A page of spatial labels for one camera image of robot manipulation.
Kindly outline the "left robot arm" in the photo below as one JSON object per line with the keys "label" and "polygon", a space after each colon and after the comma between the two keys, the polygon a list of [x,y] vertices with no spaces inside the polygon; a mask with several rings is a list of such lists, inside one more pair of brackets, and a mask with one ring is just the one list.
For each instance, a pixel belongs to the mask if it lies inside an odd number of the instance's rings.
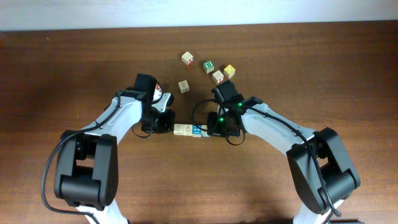
{"label": "left robot arm", "polygon": [[129,223],[115,196],[118,189],[118,144],[137,123],[148,135],[174,126],[174,97],[157,80],[137,74],[134,86],[118,90],[104,112],[79,131],[62,134],[52,157],[57,159],[54,194],[90,223]]}

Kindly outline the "wooden block red drawing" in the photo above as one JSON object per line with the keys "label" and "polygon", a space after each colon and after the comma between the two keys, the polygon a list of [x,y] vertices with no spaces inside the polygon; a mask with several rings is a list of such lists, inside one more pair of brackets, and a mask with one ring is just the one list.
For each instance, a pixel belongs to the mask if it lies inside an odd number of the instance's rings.
{"label": "wooden block red drawing", "polygon": [[184,124],[183,125],[183,135],[184,136],[192,136],[192,124]]}

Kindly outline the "wooden block blue side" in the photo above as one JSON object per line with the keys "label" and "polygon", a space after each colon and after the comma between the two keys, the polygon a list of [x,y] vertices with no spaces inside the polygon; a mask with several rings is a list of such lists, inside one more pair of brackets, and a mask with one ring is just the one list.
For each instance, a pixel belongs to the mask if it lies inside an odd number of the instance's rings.
{"label": "wooden block blue side", "polygon": [[202,128],[201,136],[202,136],[202,137],[209,137],[209,135],[208,135],[208,133],[207,133],[207,129],[208,129],[207,125],[203,124],[203,125],[201,126],[201,128]]}

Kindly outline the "wooden block green side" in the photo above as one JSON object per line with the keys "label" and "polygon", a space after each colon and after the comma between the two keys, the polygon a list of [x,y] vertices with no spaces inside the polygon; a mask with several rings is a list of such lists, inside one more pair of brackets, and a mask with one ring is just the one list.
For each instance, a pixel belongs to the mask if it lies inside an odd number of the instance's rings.
{"label": "wooden block green side", "polygon": [[184,135],[184,124],[174,124],[174,135],[183,136]]}

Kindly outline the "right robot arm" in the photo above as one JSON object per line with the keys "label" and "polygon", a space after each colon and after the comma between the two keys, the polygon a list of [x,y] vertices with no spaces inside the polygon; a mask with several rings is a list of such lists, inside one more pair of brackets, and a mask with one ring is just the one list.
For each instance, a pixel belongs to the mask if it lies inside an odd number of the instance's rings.
{"label": "right robot arm", "polygon": [[302,201],[294,223],[329,223],[338,207],[361,185],[361,179],[338,133],[305,128],[277,114],[254,96],[244,98],[231,81],[212,89],[218,105],[208,114],[208,134],[257,136],[286,156],[295,190]]}

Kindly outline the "blue top block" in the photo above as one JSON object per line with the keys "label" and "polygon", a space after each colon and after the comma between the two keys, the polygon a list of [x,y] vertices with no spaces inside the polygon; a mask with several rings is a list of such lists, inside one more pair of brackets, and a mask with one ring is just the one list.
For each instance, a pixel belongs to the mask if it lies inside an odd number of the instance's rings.
{"label": "blue top block", "polygon": [[192,136],[196,137],[196,138],[200,138],[202,137],[202,130],[201,130],[201,126],[192,126]]}

